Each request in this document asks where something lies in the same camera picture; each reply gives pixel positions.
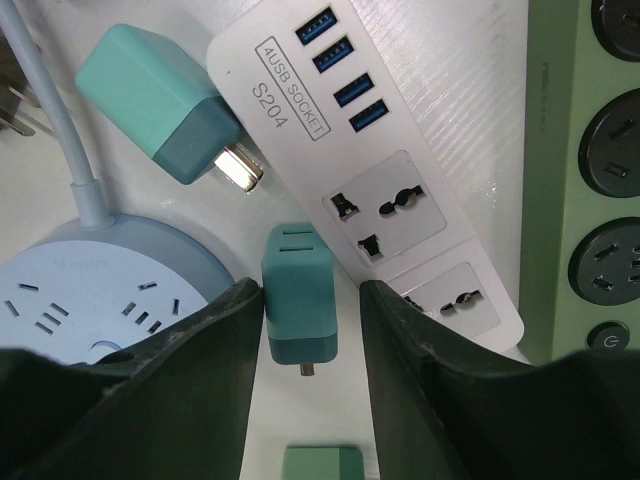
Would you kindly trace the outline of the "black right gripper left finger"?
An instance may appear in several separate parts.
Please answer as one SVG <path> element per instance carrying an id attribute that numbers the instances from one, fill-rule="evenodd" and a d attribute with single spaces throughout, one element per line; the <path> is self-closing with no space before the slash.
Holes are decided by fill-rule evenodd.
<path id="1" fill-rule="evenodd" d="M 245 278 L 88 365 L 1 353 L 5 479 L 236 479 L 263 325 Z"/>

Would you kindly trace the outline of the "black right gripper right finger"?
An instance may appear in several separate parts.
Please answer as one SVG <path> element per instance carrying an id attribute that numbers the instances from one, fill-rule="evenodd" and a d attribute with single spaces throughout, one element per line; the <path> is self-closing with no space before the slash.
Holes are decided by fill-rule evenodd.
<path id="1" fill-rule="evenodd" d="M 359 288 L 384 479 L 635 479 L 639 355 L 580 351 L 531 366 Z"/>

